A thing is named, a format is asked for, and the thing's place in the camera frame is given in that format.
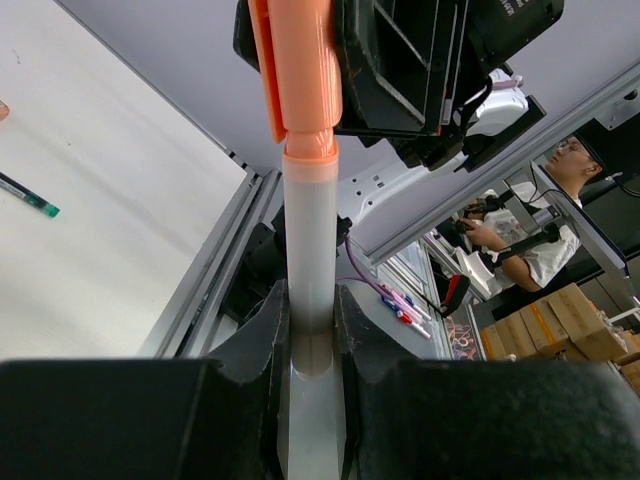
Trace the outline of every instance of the man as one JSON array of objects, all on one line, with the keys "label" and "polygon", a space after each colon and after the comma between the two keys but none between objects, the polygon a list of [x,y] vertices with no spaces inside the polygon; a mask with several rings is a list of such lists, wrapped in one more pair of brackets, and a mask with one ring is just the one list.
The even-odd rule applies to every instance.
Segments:
[{"label": "man", "polygon": [[[594,159],[577,138],[571,137],[556,149],[551,161],[546,165],[547,172],[580,207],[579,194],[587,183],[600,180],[604,174],[600,164]],[[530,202],[536,208],[547,208],[549,204],[536,192],[533,184],[526,182],[512,186],[515,194],[524,202]],[[525,239],[528,235],[522,230],[517,219],[506,209],[472,219],[462,220],[468,227],[467,237],[474,245],[498,252],[509,245]],[[508,258],[496,269],[497,290],[505,290],[514,284],[526,291],[536,292],[545,286],[564,267],[574,255],[580,242],[566,225],[560,228],[560,239],[554,243],[545,243],[532,248],[522,256]]]}]

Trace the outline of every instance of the green pen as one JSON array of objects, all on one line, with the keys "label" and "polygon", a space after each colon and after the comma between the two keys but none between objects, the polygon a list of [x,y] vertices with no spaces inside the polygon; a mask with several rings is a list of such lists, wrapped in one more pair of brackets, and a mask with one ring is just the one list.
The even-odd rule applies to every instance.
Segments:
[{"label": "green pen", "polygon": [[15,180],[7,177],[4,173],[0,172],[0,188],[15,195],[23,202],[28,203],[34,208],[37,208],[42,213],[49,217],[55,217],[60,209],[55,205],[50,204],[44,198],[36,195],[28,188],[23,187]]}]

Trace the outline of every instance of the purple cable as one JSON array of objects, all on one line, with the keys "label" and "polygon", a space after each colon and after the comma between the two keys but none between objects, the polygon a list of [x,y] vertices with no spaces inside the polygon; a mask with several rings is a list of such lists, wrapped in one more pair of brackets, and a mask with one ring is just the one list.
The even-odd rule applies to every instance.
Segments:
[{"label": "purple cable", "polygon": [[385,292],[380,285],[378,285],[376,282],[371,280],[369,275],[367,275],[364,272],[364,270],[362,270],[362,268],[360,268],[360,266],[357,264],[356,259],[353,255],[353,250],[351,249],[351,239],[349,237],[347,237],[347,239],[345,240],[344,245],[345,245],[345,248],[347,249],[347,257],[349,257],[349,261],[351,262],[351,265],[360,276],[358,280],[361,280],[364,283],[368,284],[371,288],[373,288],[376,291],[376,293],[386,298],[387,300],[393,300],[393,296]]},{"label": "purple cable", "polygon": [[336,282],[344,282],[344,281],[347,281],[347,280],[352,280],[354,282],[362,282],[362,283],[366,283],[367,285],[369,285],[368,282],[365,282],[364,280],[362,280],[362,278],[356,277],[355,275],[343,275],[342,277],[336,278]]}]

